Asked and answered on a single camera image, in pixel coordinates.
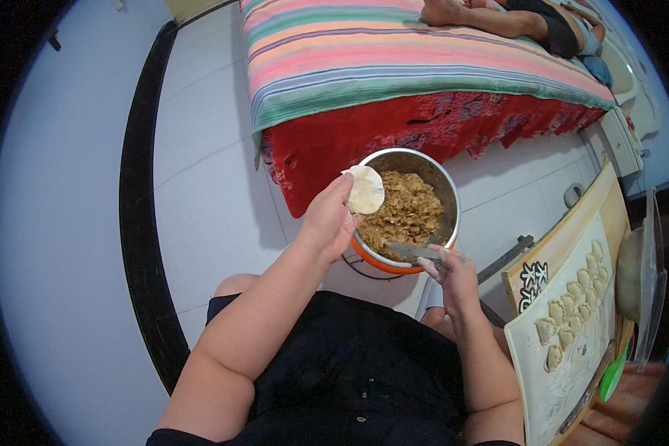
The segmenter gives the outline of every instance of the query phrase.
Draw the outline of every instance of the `striped blanket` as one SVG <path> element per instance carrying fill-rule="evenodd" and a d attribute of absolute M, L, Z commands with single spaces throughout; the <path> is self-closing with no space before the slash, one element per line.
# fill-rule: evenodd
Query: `striped blanket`
<path fill-rule="evenodd" d="M 240 0 L 256 131 L 319 112 L 444 91 L 609 110 L 578 61 L 527 39 L 419 21 L 422 0 Z"/>

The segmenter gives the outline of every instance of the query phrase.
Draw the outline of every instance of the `stainless steel bowl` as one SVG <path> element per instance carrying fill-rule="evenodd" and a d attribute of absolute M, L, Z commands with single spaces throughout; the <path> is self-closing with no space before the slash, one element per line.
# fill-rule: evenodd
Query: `stainless steel bowl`
<path fill-rule="evenodd" d="M 434 194 L 441 201 L 444 214 L 441 217 L 441 227 L 426 240 L 426 244 L 447 246 L 453 244 L 459 235 L 459 224 L 461 221 L 461 202 L 456 185 L 441 164 L 438 164 L 430 156 L 413 151 L 409 148 L 385 148 L 367 156 L 359 165 L 368 165 L 375 171 L 382 173 L 386 171 L 397 171 L 401 174 L 419 174 L 424 183 L 434 187 Z M 415 258 L 407 259 L 409 262 L 395 262 L 389 258 L 375 253 L 362 241 L 355 231 L 357 243 L 365 252 L 380 262 L 398 268 L 413 268 L 419 266 Z"/>

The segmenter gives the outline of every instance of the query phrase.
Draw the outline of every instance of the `white tile floor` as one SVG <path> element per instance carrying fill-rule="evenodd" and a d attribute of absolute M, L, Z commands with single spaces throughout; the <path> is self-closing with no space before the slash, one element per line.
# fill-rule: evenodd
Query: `white tile floor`
<path fill-rule="evenodd" d="M 263 272 L 300 228 L 282 193 L 252 167 L 245 49 L 237 3 L 178 31 L 161 91 L 154 152 L 154 197 L 161 256 L 171 297 L 191 348 L 203 330 L 218 283 L 239 272 Z M 520 235 L 538 240 L 562 217 L 562 193 L 596 175 L 576 134 L 520 140 L 488 148 L 477 161 L 462 153 L 445 163 L 459 188 L 457 248 L 478 270 Z M 360 260 L 351 249 L 351 261 Z M 366 263 L 356 268 L 387 277 Z M 322 288 L 364 298 L 413 316 L 426 275 L 374 281 L 344 262 Z M 481 296 L 512 317 L 499 276 Z"/>

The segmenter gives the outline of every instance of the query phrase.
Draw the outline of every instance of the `person's left hand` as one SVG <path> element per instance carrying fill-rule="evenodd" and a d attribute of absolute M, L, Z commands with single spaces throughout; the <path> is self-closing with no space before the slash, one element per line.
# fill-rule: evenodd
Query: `person's left hand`
<path fill-rule="evenodd" d="M 352 217 L 345 205 L 354 184 L 352 174 L 344 174 L 318 193 L 307 207 L 297 234 L 296 243 L 314 249 L 328 264 L 345 252 L 356 227 L 364 220 Z"/>

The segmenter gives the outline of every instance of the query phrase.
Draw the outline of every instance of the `red floral blanket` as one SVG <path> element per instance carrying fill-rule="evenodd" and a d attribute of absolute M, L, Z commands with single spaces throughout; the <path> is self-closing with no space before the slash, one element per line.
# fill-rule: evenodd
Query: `red floral blanket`
<path fill-rule="evenodd" d="M 458 91 L 367 103 L 289 120 L 262 131 L 262 153 L 294 218 L 327 184 L 382 148 L 406 147 L 443 162 L 474 159 L 496 141 L 583 129 L 602 109 L 533 96 Z"/>

